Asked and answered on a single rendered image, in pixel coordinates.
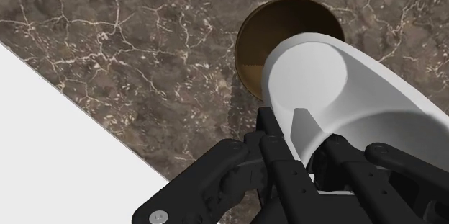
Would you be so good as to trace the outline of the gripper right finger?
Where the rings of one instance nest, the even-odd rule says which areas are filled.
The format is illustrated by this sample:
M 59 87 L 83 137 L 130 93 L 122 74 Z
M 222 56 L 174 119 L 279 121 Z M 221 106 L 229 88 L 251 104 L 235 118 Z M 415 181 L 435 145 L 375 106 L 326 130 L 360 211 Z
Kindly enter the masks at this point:
M 388 144 L 362 151 L 332 134 L 308 170 L 318 190 L 352 192 L 373 224 L 449 224 L 449 171 Z

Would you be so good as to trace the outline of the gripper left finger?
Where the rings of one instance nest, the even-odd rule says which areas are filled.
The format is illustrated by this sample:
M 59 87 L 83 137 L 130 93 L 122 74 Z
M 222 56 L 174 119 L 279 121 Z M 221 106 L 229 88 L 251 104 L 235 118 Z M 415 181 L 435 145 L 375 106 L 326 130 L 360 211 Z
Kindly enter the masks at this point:
M 254 132 L 243 141 L 220 140 L 138 207 L 132 224 L 216 224 L 254 189 L 273 219 L 320 224 L 313 208 L 317 190 L 293 159 L 269 107 L 258 110 Z

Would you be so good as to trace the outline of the white bowl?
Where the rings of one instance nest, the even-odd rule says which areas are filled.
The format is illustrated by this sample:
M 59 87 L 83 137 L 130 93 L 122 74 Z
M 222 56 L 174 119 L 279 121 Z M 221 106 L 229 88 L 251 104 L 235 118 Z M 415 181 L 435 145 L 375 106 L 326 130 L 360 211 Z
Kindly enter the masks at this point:
M 449 172 L 449 115 L 341 40 L 306 32 L 282 41 L 266 58 L 261 86 L 303 164 L 337 134 L 357 149 L 386 143 Z

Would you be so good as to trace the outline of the brown round bowl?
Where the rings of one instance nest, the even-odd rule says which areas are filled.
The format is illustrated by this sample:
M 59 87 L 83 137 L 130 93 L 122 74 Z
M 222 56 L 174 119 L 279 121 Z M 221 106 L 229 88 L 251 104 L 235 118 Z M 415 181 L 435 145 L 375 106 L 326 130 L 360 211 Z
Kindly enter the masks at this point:
M 312 32 L 345 41 L 337 17 L 314 0 L 273 0 L 254 9 L 241 24 L 235 41 L 235 68 L 242 85 L 262 99 L 261 78 L 266 58 L 282 41 Z

